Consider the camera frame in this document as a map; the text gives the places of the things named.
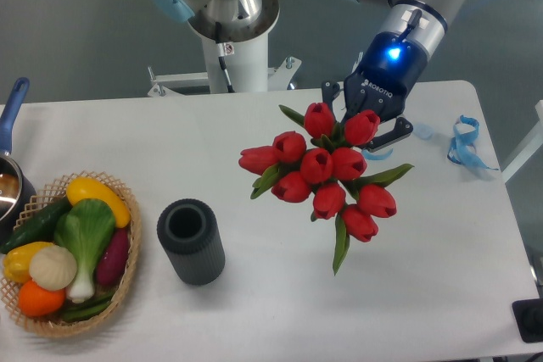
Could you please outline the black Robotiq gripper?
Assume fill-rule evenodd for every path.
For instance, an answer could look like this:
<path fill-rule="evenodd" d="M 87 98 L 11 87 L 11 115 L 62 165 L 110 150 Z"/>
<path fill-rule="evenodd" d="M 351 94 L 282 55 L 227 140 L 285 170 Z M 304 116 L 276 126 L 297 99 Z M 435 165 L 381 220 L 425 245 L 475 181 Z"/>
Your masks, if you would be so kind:
<path fill-rule="evenodd" d="M 344 79 L 345 114 L 337 116 L 333 102 L 342 92 L 334 81 L 321 84 L 322 101 L 334 118 L 348 120 L 364 110 L 382 122 L 395 119 L 392 130 L 361 147 L 377 152 L 411 135 L 413 124 L 401 116 L 406 99 L 445 36 L 446 20 L 432 7 L 401 0 L 392 7 L 361 61 Z"/>

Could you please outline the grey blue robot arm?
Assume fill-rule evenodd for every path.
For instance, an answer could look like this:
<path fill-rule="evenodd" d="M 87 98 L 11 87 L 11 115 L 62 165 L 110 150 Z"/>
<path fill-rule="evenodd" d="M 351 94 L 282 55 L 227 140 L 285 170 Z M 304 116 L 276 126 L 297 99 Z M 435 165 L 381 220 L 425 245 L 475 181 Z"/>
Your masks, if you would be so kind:
<path fill-rule="evenodd" d="M 170 19 L 188 23 L 203 45 L 213 93 L 262 92 L 268 82 L 268 34 L 278 0 L 152 0 Z M 345 118 L 365 109 L 394 128 L 366 142 L 377 151 L 411 134 L 406 99 L 466 0 L 350 0 L 389 5 L 389 15 L 341 85 L 322 86 L 331 103 L 344 94 Z"/>

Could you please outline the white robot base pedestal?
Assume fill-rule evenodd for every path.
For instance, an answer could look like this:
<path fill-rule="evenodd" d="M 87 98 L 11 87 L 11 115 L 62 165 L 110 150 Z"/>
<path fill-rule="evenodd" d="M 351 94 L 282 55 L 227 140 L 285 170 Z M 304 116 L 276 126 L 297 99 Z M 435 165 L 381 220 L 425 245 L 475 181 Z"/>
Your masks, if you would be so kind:
<path fill-rule="evenodd" d="M 284 91 L 302 61 L 291 55 L 273 67 L 269 34 L 279 17 L 278 0 L 210 0 L 188 25 L 201 41 L 205 71 L 155 75 L 148 68 L 150 97 L 175 96 L 177 89 L 206 86 L 210 93 Z"/>

